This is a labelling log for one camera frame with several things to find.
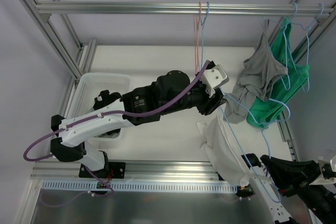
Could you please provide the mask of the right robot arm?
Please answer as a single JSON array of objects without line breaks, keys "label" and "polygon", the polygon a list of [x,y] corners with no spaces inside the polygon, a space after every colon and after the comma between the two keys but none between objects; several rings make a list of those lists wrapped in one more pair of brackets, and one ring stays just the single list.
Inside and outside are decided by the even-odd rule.
[{"label": "right robot arm", "polygon": [[247,180],[254,166],[264,164],[285,197],[297,195],[322,223],[335,223],[335,193],[325,185],[335,185],[335,151],[319,158],[318,162],[295,162],[263,155],[242,155],[244,162],[235,166],[235,176]]}]

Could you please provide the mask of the black tank top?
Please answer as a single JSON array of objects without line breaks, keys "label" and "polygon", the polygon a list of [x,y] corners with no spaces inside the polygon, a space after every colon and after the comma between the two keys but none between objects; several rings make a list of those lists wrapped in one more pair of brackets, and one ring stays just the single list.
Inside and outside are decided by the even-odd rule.
[{"label": "black tank top", "polygon": [[[99,93],[97,97],[94,99],[93,110],[96,111],[98,109],[102,109],[103,107],[112,104],[116,100],[120,100],[122,95],[118,92],[110,93],[109,90],[103,90]],[[113,131],[109,131],[103,134],[98,135],[100,138],[117,138],[120,135],[121,130],[116,129]]]}]

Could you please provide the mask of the white tank top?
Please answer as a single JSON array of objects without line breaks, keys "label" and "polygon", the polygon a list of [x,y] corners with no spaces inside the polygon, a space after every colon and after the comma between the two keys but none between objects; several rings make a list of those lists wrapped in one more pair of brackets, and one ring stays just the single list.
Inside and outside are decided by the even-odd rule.
[{"label": "white tank top", "polygon": [[248,168],[227,122],[220,116],[196,126],[202,138],[201,150],[225,181],[245,187],[251,178],[263,178]]}]

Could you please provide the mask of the pink hanger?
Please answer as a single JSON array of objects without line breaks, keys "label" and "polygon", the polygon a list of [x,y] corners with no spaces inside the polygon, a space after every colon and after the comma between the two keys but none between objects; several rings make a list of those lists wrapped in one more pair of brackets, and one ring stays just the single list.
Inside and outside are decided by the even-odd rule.
[{"label": "pink hanger", "polygon": [[199,71],[199,28],[201,24],[202,3],[198,3],[197,14],[193,16],[193,31],[194,31],[194,65],[195,73]]}]

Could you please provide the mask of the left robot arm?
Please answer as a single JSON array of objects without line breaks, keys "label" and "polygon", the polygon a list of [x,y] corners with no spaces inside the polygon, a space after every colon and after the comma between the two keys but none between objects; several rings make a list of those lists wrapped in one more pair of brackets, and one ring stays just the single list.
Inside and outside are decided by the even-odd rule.
[{"label": "left robot arm", "polygon": [[112,176],[108,155],[90,145],[88,139],[111,131],[157,122],[161,116],[196,107],[209,115],[225,103],[220,87],[229,81],[219,66],[200,71],[191,81],[187,74],[172,70],[149,86],[121,95],[102,91],[95,99],[93,111],[73,119],[60,115],[51,118],[57,138],[50,151],[60,162],[79,161],[95,176]]}]

